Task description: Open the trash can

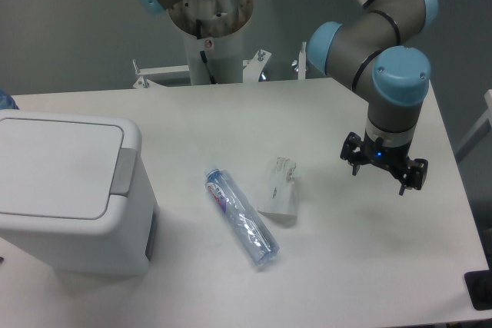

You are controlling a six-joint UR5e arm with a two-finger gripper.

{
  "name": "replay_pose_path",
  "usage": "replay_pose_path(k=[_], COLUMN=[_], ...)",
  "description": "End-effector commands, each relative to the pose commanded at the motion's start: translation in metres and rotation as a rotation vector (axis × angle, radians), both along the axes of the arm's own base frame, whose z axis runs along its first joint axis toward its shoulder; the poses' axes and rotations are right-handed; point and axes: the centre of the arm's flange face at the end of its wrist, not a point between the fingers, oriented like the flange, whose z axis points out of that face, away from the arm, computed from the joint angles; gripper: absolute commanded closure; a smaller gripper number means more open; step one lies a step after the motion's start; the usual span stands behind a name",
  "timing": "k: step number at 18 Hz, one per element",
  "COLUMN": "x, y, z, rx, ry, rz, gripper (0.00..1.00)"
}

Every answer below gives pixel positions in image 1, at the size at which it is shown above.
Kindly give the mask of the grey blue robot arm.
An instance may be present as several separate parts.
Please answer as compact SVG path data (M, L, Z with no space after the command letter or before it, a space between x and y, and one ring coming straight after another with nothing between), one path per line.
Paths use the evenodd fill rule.
M167 12L184 34L192 84L242 82L242 37L253 0L139 0ZM408 152L427 96L431 63L405 42L437 16L438 0L358 0L364 15L351 25L326 22L307 47L307 61L368 104L363 136L349 134L341 158L353 171L374 165L402 190L423 187L428 162Z

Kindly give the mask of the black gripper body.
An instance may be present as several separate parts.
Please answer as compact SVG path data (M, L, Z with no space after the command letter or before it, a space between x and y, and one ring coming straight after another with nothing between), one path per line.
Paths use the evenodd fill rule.
M395 179L402 180L407 172L410 143L398 147L377 144L366 134L361 149L362 165L371 164L389 172Z

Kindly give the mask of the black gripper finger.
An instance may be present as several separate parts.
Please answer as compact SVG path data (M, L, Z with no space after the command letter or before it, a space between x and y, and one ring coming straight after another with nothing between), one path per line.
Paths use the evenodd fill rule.
M407 169L401 178L399 195L403 196L406 190L420 191L427 178L428 161L423 158L407 159Z
M360 167L364 164L363 144L360 136L350 132L341 148L340 158L351 165L353 175L357 175Z

